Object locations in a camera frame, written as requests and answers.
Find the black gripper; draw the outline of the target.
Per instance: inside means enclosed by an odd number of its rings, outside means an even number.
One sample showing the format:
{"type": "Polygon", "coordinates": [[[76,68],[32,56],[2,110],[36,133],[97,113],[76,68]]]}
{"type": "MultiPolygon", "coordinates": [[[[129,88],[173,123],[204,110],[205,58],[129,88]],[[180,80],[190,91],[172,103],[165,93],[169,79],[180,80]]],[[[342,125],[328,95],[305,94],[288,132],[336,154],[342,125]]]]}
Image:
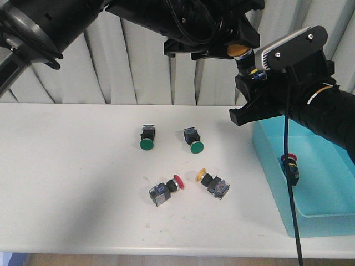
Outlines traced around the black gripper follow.
{"type": "Polygon", "coordinates": [[[334,85],[335,62],[318,51],[306,59],[282,70],[264,71],[265,79],[249,79],[240,74],[236,86],[247,103],[229,110],[231,121],[243,124],[284,115],[302,105],[305,96],[315,85],[334,85]]]}
{"type": "Polygon", "coordinates": [[[260,35],[249,22],[249,11],[264,1],[165,1],[172,23],[164,54],[189,53],[193,60],[231,59],[260,46],[260,35]]]}

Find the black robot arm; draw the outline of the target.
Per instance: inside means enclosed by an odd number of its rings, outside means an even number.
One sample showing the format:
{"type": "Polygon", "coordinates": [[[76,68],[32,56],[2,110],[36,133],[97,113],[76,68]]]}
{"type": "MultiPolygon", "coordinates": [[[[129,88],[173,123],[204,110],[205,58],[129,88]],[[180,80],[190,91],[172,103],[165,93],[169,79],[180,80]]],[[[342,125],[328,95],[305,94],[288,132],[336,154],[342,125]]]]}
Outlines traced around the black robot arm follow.
{"type": "Polygon", "coordinates": [[[284,70],[267,71],[257,78],[235,78],[247,103],[231,109],[234,124],[285,115],[328,141],[345,149],[354,159],[354,95],[342,91],[332,78],[334,62],[322,51],[284,70]]]}
{"type": "Polygon", "coordinates": [[[247,19],[264,1],[6,1],[1,5],[1,92],[33,63],[60,68],[63,52],[107,11],[166,37],[164,54],[231,59],[260,46],[247,19]]]}

